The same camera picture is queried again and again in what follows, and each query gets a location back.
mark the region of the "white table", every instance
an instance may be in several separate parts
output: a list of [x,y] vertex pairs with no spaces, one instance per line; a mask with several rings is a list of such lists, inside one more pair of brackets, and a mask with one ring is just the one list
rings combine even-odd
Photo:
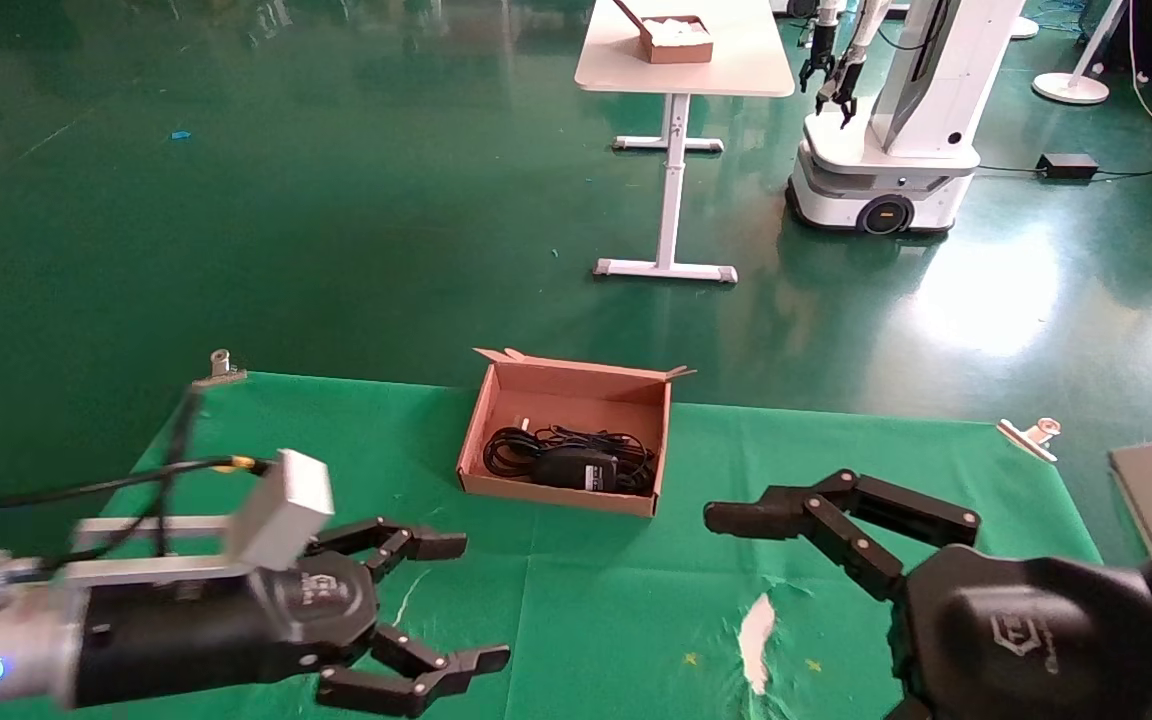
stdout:
[[696,15],[713,36],[714,55],[707,63],[651,65],[643,59],[639,31],[612,0],[598,0],[589,21],[585,46],[576,65],[576,85],[593,92],[664,94],[660,138],[626,138],[631,147],[664,147],[666,176],[660,209],[657,259],[600,259],[596,274],[682,278],[736,282],[732,265],[675,263],[679,210],[682,206],[684,152],[712,147],[713,142],[687,138],[687,113],[692,94],[786,97],[794,92],[794,73],[785,55],[776,21],[767,0],[628,0],[641,17]]

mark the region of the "table leg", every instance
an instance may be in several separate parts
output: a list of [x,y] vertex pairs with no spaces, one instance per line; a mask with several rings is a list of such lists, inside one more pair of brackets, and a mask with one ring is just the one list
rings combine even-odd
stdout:
[[644,275],[649,278],[676,278],[687,281],[736,282],[736,268],[732,265],[690,265],[675,263],[673,252],[679,242],[679,211],[682,210],[682,170],[685,168],[687,113],[691,108],[690,94],[667,94],[669,128],[666,137],[666,160],[664,160],[664,202],[660,206],[660,238],[657,259],[609,260],[602,258],[594,265],[597,275]]
[[[669,136],[669,99],[672,94],[664,97],[664,113],[660,113],[660,136],[649,137],[645,135],[619,135],[612,141],[613,150],[665,150]],[[723,142],[713,137],[687,137],[687,150],[705,150],[708,152],[722,152]]]

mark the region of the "table foot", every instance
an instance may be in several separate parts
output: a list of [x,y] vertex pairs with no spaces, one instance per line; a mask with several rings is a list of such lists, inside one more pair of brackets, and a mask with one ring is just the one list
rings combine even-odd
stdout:
[[[665,150],[664,137],[646,137],[641,135],[619,135],[612,142],[614,150]],[[689,137],[684,150],[704,150],[707,152],[722,152],[723,142],[713,137]]]
[[690,265],[675,263],[662,268],[649,260],[609,260],[601,258],[594,265],[596,275],[641,275],[644,278],[675,278],[680,281],[736,282],[732,265]]

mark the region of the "green cloth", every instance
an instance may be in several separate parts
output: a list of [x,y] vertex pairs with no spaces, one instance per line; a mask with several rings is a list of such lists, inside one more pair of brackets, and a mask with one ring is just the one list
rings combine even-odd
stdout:
[[[384,515],[468,533],[464,558],[408,561],[380,585],[381,619],[393,621],[406,596],[402,627],[435,649],[513,647],[507,670],[435,702],[433,720],[881,719],[900,696],[888,606],[808,541],[714,536],[702,523],[705,502],[755,500],[768,484],[851,468],[972,507],[984,552],[1100,560],[1056,470],[992,425],[675,406],[658,516],[642,520],[465,495],[454,465],[472,402],[462,389],[252,373],[207,391],[191,447],[296,448],[328,464],[338,523]],[[160,433],[141,468],[159,464],[164,446]],[[202,471],[180,480],[173,510],[232,511],[250,486],[243,473]],[[149,487],[120,492],[108,514],[134,514],[147,497]],[[931,552],[882,530],[874,537],[905,566]],[[772,680],[753,697],[736,630],[768,591]],[[129,703],[116,717],[346,717],[317,707],[312,687],[301,676]]]

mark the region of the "open cardboard box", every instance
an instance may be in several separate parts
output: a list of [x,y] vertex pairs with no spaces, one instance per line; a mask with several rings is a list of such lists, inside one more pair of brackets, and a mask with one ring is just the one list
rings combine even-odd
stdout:
[[699,44],[695,45],[662,45],[659,44],[657,37],[646,26],[646,20],[657,20],[657,22],[680,20],[680,22],[689,23],[691,26],[700,26],[705,35],[708,36],[708,28],[696,15],[653,15],[653,17],[641,18],[637,13],[630,9],[630,6],[626,5],[626,0],[613,1],[634,22],[635,26],[639,29],[639,45],[643,47],[643,53],[646,55],[649,63],[707,63],[708,60],[713,59],[713,40],[699,41]]
[[[517,500],[586,507],[590,510],[626,511],[652,518],[664,479],[669,434],[669,387],[673,379],[691,373],[685,367],[668,372],[636,370],[567,359],[529,357],[511,348],[480,350],[492,365],[483,379],[473,407],[465,446],[456,464],[461,487],[475,495],[511,497]],[[581,488],[552,488],[528,478],[498,478],[483,464],[483,446],[499,429],[517,427],[526,418],[529,429],[550,425],[581,432],[628,433],[657,454],[652,495],[612,495]]]

